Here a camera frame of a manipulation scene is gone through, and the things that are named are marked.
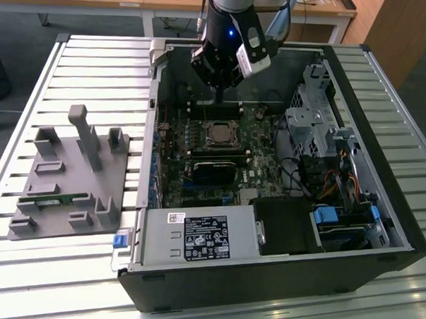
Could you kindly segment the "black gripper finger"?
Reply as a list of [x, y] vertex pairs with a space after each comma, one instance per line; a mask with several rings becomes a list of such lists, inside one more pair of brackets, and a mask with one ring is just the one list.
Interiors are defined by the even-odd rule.
[[211, 89], [213, 103], [221, 103], [221, 64], [220, 55], [210, 47], [199, 47], [191, 53], [191, 66], [200, 79]]
[[223, 96], [228, 88], [235, 87], [244, 79], [240, 70], [239, 62], [236, 57], [230, 58], [225, 62], [220, 72], [220, 94], [219, 102], [223, 101]]

